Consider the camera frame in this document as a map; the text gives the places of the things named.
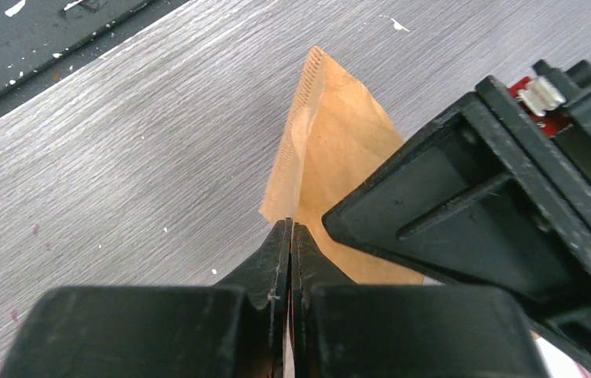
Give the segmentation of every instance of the red circuit board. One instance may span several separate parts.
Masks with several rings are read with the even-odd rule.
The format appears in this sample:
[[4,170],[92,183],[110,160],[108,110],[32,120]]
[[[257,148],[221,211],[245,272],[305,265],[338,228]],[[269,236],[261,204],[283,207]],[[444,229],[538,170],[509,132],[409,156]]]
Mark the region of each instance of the red circuit board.
[[534,115],[526,106],[522,103],[522,101],[518,98],[518,91],[521,89],[525,89],[526,84],[531,81],[529,76],[524,77],[519,82],[515,83],[514,86],[508,88],[508,93],[511,94],[511,97],[515,98],[519,104],[522,106],[524,111],[529,114],[531,120],[538,125],[539,128],[543,131],[543,133],[548,136],[548,138],[552,138],[558,132],[561,132],[565,128],[567,128],[570,124],[569,120],[560,112],[553,111],[548,112],[545,114],[545,117],[539,117]]

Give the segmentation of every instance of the gray metal table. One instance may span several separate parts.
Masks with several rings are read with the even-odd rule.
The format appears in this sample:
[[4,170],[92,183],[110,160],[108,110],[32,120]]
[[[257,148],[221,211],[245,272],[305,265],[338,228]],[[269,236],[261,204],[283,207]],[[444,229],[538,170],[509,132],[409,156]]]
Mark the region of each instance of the gray metal table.
[[0,119],[0,366],[52,287],[211,284],[260,244],[257,208],[314,44],[406,137],[487,74],[591,60],[591,2],[177,9]]

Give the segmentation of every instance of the brown paper bag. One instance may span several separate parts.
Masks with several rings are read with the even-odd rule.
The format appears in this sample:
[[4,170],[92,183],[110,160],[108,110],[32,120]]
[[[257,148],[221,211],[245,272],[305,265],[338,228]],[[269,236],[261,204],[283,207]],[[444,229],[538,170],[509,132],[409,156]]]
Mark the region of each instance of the brown paper bag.
[[422,284],[423,275],[333,241],[321,217],[402,144],[367,88],[319,47],[307,57],[260,212],[305,224],[359,284]]

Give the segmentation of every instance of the white paint speck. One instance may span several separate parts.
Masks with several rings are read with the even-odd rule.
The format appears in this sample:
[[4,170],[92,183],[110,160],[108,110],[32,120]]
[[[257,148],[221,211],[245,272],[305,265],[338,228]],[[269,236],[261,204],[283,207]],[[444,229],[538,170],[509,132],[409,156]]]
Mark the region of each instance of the white paint speck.
[[68,9],[71,9],[73,6],[80,4],[83,1],[84,0],[75,0],[74,2],[70,2],[70,3],[66,4],[66,6],[64,7],[64,12],[67,11]]
[[12,16],[18,14],[22,10],[22,8],[24,8],[25,5],[26,5],[26,0],[20,0],[17,4],[15,4],[14,6],[11,6],[4,13],[8,17],[12,17]]
[[397,20],[395,20],[394,18],[391,17],[390,20],[393,21],[393,28],[395,28],[395,30],[403,30],[405,32],[410,32],[410,30],[402,26],[402,24],[397,22]]

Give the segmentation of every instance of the black plastic part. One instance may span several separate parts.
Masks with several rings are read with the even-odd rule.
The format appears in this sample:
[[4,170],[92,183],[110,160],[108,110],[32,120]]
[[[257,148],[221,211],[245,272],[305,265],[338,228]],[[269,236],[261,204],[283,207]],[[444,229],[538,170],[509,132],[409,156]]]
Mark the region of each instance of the black plastic part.
[[290,220],[214,287],[51,291],[0,377],[280,378],[289,303],[298,378],[546,377],[509,295],[355,285]]
[[316,285],[355,283],[323,256],[311,233],[300,224],[295,225],[290,259],[290,340],[296,377],[305,378],[316,371],[318,361],[313,355],[317,335],[308,318],[312,289]]
[[312,376],[548,376],[520,308],[491,287],[317,286],[311,313]]
[[[561,92],[590,86],[590,67],[571,69]],[[340,243],[443,282],[510,291],[541,334],[591,370],[591,173],[571,158],[584,151],[557,143],[576,128],[591,124],[548,139],[488,77],[323,222]]]
[[0,377],[270,376],[268,329],[239,289],[66,287],[33,309]]

